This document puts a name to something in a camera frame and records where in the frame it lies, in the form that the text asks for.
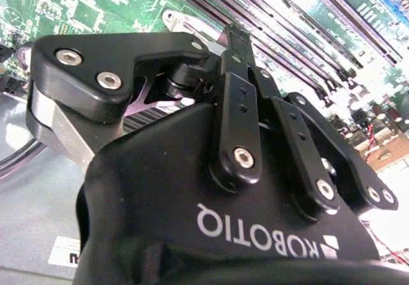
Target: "black plastic part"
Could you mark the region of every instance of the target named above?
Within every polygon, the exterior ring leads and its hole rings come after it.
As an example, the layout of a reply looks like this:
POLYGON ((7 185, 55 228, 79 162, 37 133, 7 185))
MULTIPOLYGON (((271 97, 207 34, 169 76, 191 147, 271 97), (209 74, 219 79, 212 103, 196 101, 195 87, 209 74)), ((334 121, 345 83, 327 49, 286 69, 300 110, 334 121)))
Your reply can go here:
POLYGON ((291 185, 298 205, 312 220, 317 220, 322 211, 336 213, 339 210, 339 196, 335 194, 333 199, 328 200, 317 188, 316 182, 325 180, 335 190, 300 112, 294 105, 282 100, 272 77, 263 77, 259 68, 252 69, 251 76, 259 94, 261 121, 268 120, 270 126, 284 136, 284 143, 288 146, 283 158, 291 168, 291 185))
POLYGON ((221 187, 236 192, 242 186, 257 183, 263 167, 256 88, 247 81, 244 58, 231 50, 223 53, 215 90, 218 96, 210 169, 221 187), (237 148, 250 152, 252 167, 242 167, 235 160, 237 148))
MULTIPOLYGON (((237 195, 216 192, 208 168, 214 112, 214 105, 192 105, 97 153, 84 183, 89 223, 80 223, 80 228, 89 238, 81 242, 84 249, 75 285, 137 283, 138 259, 157 242, 165 243, 175 256, 186 258, 184 266, 199 260, 282 259, 286 255, 293 258, 293 254, 325 259, 323 235, 336 236, 338 259, 379 258, 371 237, 342 200, 336 215, 324 214, 319 222, 311 223, 299 214, 292 201, 290 179, 281 174, 288 165, 282 157, 288 148, 271 130, 259 128, 263 154, 260 182, 237 195), (206 236, 199 229, 197 219, 203 211, 199 204, 221 217, 223 230, 218 235, 206 236), (230 217, 229 230, 225 215, 230 217), (268 247, 257 248, 249 234, 257 224, 269 235, 274 232, 276 238, 283 235, 284 249, 275 244, 275 238, 268 245, 262 231, 257 231, 254 239, 268 247), (294 235, 301 242, 294 241, 291 251, 288 242, 296 239, 294 235)), ((213 231, 215 219, 207 218, 204 223, 213 231)))
POLYGON ((121 118, 128 107, 134 79, 151 84, 167 66, 180 62, 199 65, 208 56, 207 47, 187 33, 46 36, 33 44, 31 76, 45 96, 87 119, 110 123, 121 118), (127 47, 118 47, 118 42, 127 47), (192 42, 203 48, 194 48, 192 42), (55 53, 64 48, 78 52, 82 63, 60 63, 55 53), (96 76, 105 71, 121 78, 119 89, 98 84, 96 76))
POLYGON ((245 58, 249 66, 256 66, 250 35, 240 26, 234 23, 225 26, 217 43, 232 50, 238 56, 245 58))
POLYGON ((320 155, 332 164, 338 174, 339 195, 357 215, 372 208, 397 210, 399 205, 394 193, 305 97, 299 93, 289 93, 286 100, 296 105, 302 113, 320 155), (297 100, 298 96, 305 100, 305 105, 297 100), (368 187, 374 188, 380 195, 379 203, 369 196, 368 187), (390 192, 394 203, 382 196, 383 189, 390 192))
POLYGON ((4 63, 13 55, 13 49, 6 47, 5 45, 0 45, 0 63, 4 63))
POLYGON ((344 137, 351 133, 350 127, 339 116, 335 116, 331 125, 344 137))
POLYGON ((191 268, 158 285, 405 285, 409 270, 397 265, 350 261, 232 261, 191 268))
POLYGON ((366 128, 369 125, 369 118, 363 109, 358 109, 352 115, 353 121, 359 125, 361 128, 366 128))

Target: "electronic component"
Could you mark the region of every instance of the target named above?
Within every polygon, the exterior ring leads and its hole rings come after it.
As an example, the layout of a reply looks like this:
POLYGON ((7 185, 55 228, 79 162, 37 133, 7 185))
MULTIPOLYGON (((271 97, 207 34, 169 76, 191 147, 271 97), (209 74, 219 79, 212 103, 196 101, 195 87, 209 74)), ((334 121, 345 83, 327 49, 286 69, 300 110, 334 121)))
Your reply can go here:
POLYGON ((390 108, 386 111, 386 113, 396 122, 399 123, 402 121, 402 116, 398 111, 394 108, 390 108))
POLYGON ((361 128, 368 127, 370 120, 363 109, 358 109, 351 116, 353 121, 361 128))
POLYGON ((28 83, 7 75, 0 75, 0 94, 4 94, 20 102, 27 101, 28 83))
POLYGON ((358 110, 360 108, 360 101, 359 101, 359 99, 357 97, 352 96, 350 98, 350 101, 348 102, 348 105, 350 106, 350 108, 353 111, 356 111, 356 110, 358 110))
POLYGON ((378 104, 372 106, 372 111, 379 120, 385 119, 386 114, 383 112, 382 108, 378 104))
POLYGON ((30 72, 30 61, 31 61, 31 45, 32 42, 26 42, 19 47, 17 50, 17 59, 19 61, 19 65, 21 68, 26 71, 30 72))
POLYGON ((0 63, 4 63, 13 55, 13 49, 0 45, 0 63))
POLYGON ((392 65, 403 59, 401 54, 366 19, 363 19, 347 0, 322 0, 322 2, 392 65))
POLYGON ((353 134, 349 126, 339 116, 334 117, 331 125, 345 138, 349 139, 352 137, 353 134))

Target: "capacitor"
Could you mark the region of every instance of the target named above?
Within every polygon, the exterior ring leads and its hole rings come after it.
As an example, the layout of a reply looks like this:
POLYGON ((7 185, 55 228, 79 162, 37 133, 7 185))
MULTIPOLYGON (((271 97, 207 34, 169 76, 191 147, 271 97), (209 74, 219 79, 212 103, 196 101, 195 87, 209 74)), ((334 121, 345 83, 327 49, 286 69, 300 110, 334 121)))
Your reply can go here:
POLYGON ((369 92, 368 89, 364 88, 360 93, 359 96, 361 97, 361 99, 363 99, 364 101, 368 102, 370 100, 372 100, 372 94, 369 92))
POLYGON ((348 104, 353 111, 357 111, 360 108, 360 102, 357 97, 352 97, 348 104))
POLYGON ((31 46, 32 42, 24 43, 19 50, 17 51, 17 59, 19 61, 19 65, 24 71, 30 72, 30 61, 31 61, 31 46))
POLYGON ((402 116, 400 115, 400 113, 398 113, 398 111, 394 108, 390 108, 386 111, 386 113, 396 122, 399 123, 400 121, 402 121, 402 116))
POLYGON ((331 121, 331 125, 345 138, 351 138, 353 136, 349 126, 340 119, 339 116, 335 116, 335 118, 331 121))
POLYGON ((386 114, 383 112, 382 108, 378 104, 372 106, 372 111, 379 120, 385 119, 386 114))

